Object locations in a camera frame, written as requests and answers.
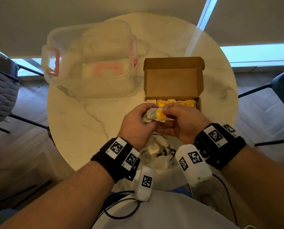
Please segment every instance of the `white shirt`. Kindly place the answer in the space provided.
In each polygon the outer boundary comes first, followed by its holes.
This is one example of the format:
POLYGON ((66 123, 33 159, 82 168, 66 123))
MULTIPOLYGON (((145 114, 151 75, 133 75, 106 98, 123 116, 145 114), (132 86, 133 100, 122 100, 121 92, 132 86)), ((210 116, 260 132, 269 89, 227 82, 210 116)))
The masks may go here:
MULTIPOLYGON (((109 214, 120 217, 131 213, 137 206, 136 200, 118 203, 109 214)), ((111 219, 105 213, 96 221, 93 228, 105 229, 236 229, 234 223, 210 207, 183 194, 152 191, 148 202, 141 202, 138 210, 126 219, 111 219)))

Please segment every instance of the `round table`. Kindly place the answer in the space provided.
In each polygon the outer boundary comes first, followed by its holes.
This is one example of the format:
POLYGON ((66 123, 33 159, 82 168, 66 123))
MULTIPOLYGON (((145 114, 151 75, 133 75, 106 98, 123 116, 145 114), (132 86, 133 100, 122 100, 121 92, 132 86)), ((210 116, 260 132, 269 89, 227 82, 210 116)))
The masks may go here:
MULTIPOLYGON (((184 20, 149 13, 121 15, 137 37, 137 69, 143 75, 145 58, 200 56, 205 61, 202 112, 216 123, 235 125, 238 94, 234 73, 219 45, 205 32, 184 20)), ((134 96, 84 99, 68 96, 50 86, 47 115, 54 142, 69 165, 78 170, 102 145, 116 137, 123 117, 144 101, 143 84, 134 96)), ((169 137, 177 149, 181 142, 169 137)), ((180 168, 155 180, 154 188, 169 190, 186 183, 180 168)))

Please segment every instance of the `black wristband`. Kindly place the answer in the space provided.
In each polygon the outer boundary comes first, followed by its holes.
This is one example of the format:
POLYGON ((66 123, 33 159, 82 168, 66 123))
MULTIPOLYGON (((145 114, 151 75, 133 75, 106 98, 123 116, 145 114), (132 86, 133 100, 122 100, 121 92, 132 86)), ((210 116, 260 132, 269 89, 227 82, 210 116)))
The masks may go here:
POLYGON ((222 169, 246 145, 230 125, 209 124, 195 139, 194 145, 206 163, 222 169))
POLYGON ((116 137, 110 139, 92 158, 97 161, 117 183, 120 179, 127 177, 132 180, 140 159, 140 153, 125 140, 116 137))

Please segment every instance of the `yellow tea bag tag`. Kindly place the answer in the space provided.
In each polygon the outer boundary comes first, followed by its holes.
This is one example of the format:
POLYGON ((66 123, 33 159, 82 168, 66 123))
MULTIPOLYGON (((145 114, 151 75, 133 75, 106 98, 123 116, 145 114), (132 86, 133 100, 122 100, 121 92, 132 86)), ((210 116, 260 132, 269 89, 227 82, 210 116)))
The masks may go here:
POLYGON ((163 108, 164 105, 165 105, 165 100, 157 100, 157 105, 158 105, 160 108, 163 108))
POLYGON ((166 115, 162 112, 162 109, 157 109, 156 110, 156 118, 160 120, 165 120, 166 115))
POLYGON ((174 100, 174 99, 169 99, 169 100, 167 100, 167 101, 166 101, 166 103, 167 103, 167 104, 175 103, 175 102, 177 102, 177 101, 176 101, 176 100, 174 100))
POLYGON ((178 100, 177 101, 179 104, 185 105, 185 100, 178 100))
POLYGON ((146 100, 147 103, 154 103, 156 104, 157 103, 157 100, 146 100))
POLYGON ((195 107, 196 101, 195 100, 186 100, 187 106, 189 107, 195 107))

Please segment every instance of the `transparent bowl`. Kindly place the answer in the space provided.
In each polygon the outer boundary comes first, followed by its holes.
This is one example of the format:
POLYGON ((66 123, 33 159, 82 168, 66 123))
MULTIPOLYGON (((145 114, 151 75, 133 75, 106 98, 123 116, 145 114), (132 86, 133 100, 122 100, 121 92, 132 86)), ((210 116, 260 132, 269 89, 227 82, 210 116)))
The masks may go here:
POLYGON ((136 36, 119 20, 56 28, 42 47, 46 81, 77 97, 134 95, 137 62, 136 36))

